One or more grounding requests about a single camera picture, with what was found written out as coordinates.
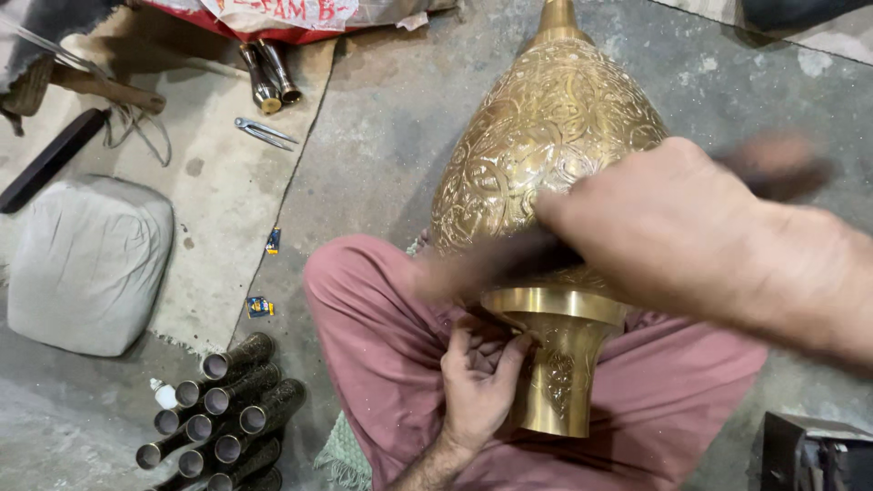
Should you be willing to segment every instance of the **knee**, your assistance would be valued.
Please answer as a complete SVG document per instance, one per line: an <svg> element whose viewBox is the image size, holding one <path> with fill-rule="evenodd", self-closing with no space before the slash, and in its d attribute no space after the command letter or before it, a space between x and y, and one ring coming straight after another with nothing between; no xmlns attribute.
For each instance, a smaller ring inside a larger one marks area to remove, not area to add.
<svg viewBox="0 0 873 491"><path fill-rule="evenodd" d="M355 234L333 239L316 249L303 268L303 287L310 302L334 297L370 276L367 270L375 266L368 258L380 246L379 239Z"/></svg>

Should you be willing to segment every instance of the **engraved brass vase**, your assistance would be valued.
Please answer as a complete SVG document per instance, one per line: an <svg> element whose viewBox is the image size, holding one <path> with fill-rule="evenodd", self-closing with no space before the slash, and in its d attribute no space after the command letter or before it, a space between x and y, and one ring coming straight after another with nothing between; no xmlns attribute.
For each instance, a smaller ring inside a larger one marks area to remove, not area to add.
<svg viewBox="0 0 873 491"><path fill-rule="evenodd" d="M666 135L640 87L579 30L572 0L546 0L537 34L485 96L446 166L432 207L433 244L457 252L527 227L538 190L566 192ZM534 431L587 437L597 359L624 331L626 306L584 266L502 285L481 303L540 339L511 418Z"/></svg>

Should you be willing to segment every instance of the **wooden handle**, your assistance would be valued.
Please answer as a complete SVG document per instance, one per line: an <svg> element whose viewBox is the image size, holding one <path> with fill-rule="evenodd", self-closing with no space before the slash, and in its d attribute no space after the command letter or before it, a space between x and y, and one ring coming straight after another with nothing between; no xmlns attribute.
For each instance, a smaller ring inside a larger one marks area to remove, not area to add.
<svg viewBox="0 0 873 491"><path fill-rule="evenodd" d="M127 86L114 80L101 80L92 73L56 63L51 83L76 93L92 93L121 104L133 104L152 114L159 114L167 100L158 93Z"/></svg>

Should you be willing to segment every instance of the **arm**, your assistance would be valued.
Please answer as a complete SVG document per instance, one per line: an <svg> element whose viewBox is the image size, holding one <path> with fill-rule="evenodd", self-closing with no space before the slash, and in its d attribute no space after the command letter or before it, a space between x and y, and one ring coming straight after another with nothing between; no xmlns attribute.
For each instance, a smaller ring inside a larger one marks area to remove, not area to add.
<svg viewBox="0 0 873 491"><path fill-rule="evenodd" d="M388 487L388 491L447 491L476 454L440 433L415 462Z"/></svg>
<svg viewBox="0 0 873 491"><path fill-rule="evenodd" d="M873 372L873 241L826 211L755 198L691 142L544 194L537 216L631 303Z"/></svg>
<svg viewBox="0 0 873 491"><path fill-rule="evenodd" d="M441 362L446 414L433 444L404 470L388 491L444 491L509 414L530 335L509 340L499 329L473 317L452 328Z"/></svg>

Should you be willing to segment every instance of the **left hand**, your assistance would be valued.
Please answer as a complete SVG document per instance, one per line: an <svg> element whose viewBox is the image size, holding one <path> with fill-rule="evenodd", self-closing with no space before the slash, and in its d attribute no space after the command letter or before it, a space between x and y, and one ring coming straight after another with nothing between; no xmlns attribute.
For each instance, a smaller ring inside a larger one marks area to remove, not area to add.
<svg viewBox="0 0 873 491"><path fill-rule="evenodd" d="M506 342L488 336L488 328L495 329L469 315L459 319L441 361L446 400L441 437L472 454L506 420L521 366L533 345L530 334Z"/></svg>

